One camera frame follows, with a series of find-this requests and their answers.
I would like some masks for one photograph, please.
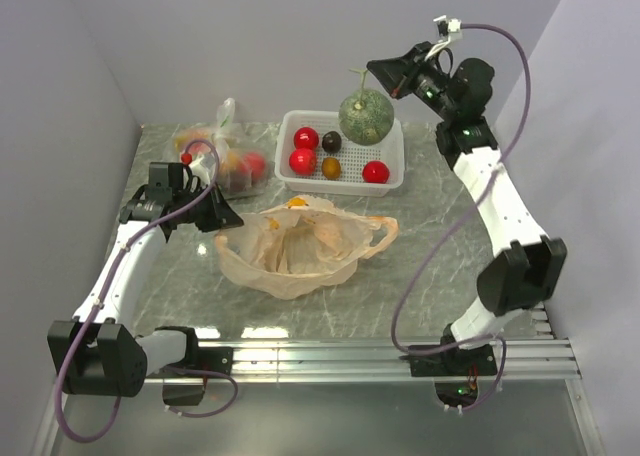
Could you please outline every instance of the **plastic basket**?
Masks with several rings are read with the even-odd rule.
[[[320,136],[337,131],[342,136],[342,149],[334,154],[326,153],[322,146],[316,149],[318,164],[311,176],[300,176],[289,167],[289,156],[295,149],[293,136],[303,126],[315,129]],[[322,161],[326,157],[340,161],[342,174],[337,180],[329,180],[322,174]],[[331,111],[290,111],[284,116],[276,146],[276,177],[293,191],[306,193],[348,194],[354,196],[384,196],[404,181],[404,136],[400,122],[396,119],[391,132],[372,146],[360,146],[342,135],[338,124],[338,113]],[[389,168],[386,184],[365,183],[362,169],[369,161],[382,161]]]

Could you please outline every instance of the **gray marble surface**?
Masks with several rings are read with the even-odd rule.
[[[163,160],[172,134],[188,125],[145,125],[123,197],[123,204],[147,180],[148,164]],[[389,334],[397,299],[437,238],[462,215],[471,198],[439,155],[433,132],[404,125],[406,174],[403,186],[382,198],[319,195],[358,214],[396,218],[397,240],[384,253],[361,261],[346,283],[319,289],[293,301],[228,281],[218,269],[213,236],[181,227],[158,257],[138,301],[136,334],[162,325],[187,325],[201,336],[238,339],[251,334],[296,339],[367,338]],[[256,144],[273,154],[277,124],[247,124]],[[296,193],[272,177],[266,192],[234,200],[238,213],[258,212],[284,203]],[[440,336],[475,297],[477,274],[491,259],[482,221],[471,220],[440,251],[416,285],[400,318],[403,337]],[[531,337],[531,317],[514,320],[509,337]]]

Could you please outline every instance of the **glass panel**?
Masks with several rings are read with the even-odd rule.
[[[163,412],[160,385],[123,401],[107,436],[90,446],[58,437],[54,455],[584,455],[564,381],[505,382],[504,391],[460,417],[445,413],[431,383],[243,385],[228,412],[180,419]],[[209,386],[194,411],[221,404]],[[110,398],[73,397],[82,434],[107,420]]]

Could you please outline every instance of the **yellow fruit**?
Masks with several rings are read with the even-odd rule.
[[[342,173],[340,161],[336,158],[324,158],[322,161],[322,174],[327,179],[338,179]]]

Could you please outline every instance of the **bag of fruit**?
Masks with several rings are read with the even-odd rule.
[[[384,251],[398,236],[393,218],[360,216],[307,195],[240,216],[244,226],[215,235],[220,270],[235,284],[279,299],[344,283],[359,259]],[[386,234],[372,245],[379,230]]]
[[[227,199],[253,196],[264,192],[268,179],[266,154],[251,143],[239,123],[234,123],[235,100],[228,98],[216,114],[216,124],[184,129],[171,138],[172,159],[180,158],[194,139],[211,141],[220,158],[217,183]],[[215,160],[204,144],[189,148],[189,167],[205,184],[210,183]]]

